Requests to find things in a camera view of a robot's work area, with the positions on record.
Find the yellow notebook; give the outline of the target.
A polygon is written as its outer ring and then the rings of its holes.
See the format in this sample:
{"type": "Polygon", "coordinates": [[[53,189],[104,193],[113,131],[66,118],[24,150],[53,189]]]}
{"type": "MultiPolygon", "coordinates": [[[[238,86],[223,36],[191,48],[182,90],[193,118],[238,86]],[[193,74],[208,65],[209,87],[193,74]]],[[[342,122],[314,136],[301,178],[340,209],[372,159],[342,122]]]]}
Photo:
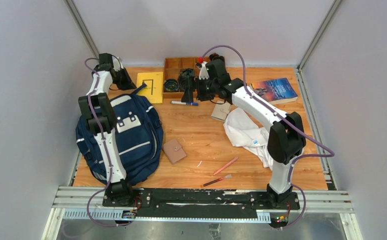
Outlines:
{"type": "Polygon", "coordinates": [[[138,92],[138,95],[146,97],[151,104],[163,103],[163,72],[141,72],[137,74],[136,86],[146,85],[138,92]]]}

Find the navy blue backpack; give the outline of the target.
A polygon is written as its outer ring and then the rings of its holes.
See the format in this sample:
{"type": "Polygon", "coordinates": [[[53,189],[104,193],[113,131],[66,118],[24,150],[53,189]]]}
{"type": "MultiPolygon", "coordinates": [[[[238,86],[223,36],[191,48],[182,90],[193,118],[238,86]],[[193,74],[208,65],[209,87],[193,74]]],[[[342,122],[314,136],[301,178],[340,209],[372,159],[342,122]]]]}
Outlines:
{"type": "MultiPolygon", "coordinates": [[[[144,182],[156,171],[164,137],[158,112],[139,92],[140,88],[137,88],[110,101],[117,118],[115,138],[118,154],[132,185],[144,182]]],[[[108,178],[100,147],[88,131],[83,117],[79,118],[75,136],[91,174],[106,184],[108,178]]]]}

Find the blue Jane Eyre book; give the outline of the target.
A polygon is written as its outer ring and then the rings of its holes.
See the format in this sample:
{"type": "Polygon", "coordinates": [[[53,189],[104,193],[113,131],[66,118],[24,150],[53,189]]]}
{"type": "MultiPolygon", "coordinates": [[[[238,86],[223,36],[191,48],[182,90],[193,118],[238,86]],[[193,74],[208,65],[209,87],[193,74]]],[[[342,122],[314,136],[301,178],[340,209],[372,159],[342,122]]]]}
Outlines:
{"type": "Polygon", "coordinates": [[[253,82],[250,87],[272,105],[294,102],[298,99],[298,94],[286,77],[253,82]]]}

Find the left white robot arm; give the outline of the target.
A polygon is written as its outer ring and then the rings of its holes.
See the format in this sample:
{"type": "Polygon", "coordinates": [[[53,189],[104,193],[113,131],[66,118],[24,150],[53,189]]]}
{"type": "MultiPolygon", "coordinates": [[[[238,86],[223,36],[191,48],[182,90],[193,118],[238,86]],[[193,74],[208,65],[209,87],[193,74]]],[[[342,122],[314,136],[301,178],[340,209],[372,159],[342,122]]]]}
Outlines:
{"type": "Polygon", "coordinates": [[[110,53],[101,53],[96,60],[98,65],[88,68],[92,76],[91,87],[85,96],[78,98],[78,104],[85,126],[97,142],[104,161],[104,196],[112,203],[128,207],[136,197],[120,159],[116,141],[117,117],[108,97],[111,85],[122,79],[124,68],[110,53]]]}

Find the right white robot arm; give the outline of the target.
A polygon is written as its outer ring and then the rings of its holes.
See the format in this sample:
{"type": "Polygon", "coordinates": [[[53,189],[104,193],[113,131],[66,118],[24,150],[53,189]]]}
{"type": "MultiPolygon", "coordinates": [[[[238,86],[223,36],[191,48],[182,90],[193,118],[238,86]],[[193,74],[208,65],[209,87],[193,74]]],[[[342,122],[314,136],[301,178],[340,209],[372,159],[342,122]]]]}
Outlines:
{"type": "Polygon", "coordinates": [[[286,113],[258,96],[245,81],[231,78],[225,62],[213,58],[210,62],[199,58],[197,77],[189,77],[181,98],[183,103],[210,101],[214,97],[244,110],[268,131],[267,150],[273,159],[272,176],[266,187],[265,201],[270,207],[287,206],[292,193],[293,162],[303,154],[306,136],[301,116],[286,113]]]}

